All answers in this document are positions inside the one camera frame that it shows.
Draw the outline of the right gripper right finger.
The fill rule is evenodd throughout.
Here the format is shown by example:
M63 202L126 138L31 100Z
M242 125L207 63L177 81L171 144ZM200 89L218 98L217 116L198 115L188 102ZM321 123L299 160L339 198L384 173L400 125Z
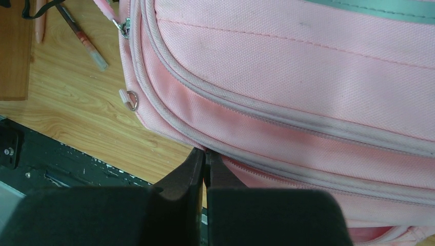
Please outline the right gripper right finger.
M352 245L342 211L327 192L249 188L206 152L209 245Z

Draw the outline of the pink student backpack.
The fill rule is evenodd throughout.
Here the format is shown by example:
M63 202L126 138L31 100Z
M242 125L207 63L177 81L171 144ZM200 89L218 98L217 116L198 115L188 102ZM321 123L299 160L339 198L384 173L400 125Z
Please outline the pink student backpack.
M434 1L96 1L120 96L251 187L320 188L357 245L434 235Z

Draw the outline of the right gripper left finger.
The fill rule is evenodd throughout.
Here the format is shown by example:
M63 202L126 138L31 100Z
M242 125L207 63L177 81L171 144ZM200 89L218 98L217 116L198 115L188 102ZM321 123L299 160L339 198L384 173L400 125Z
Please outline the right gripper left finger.
M205 153L148 187L45 188L27 195L1 245L199 245Z

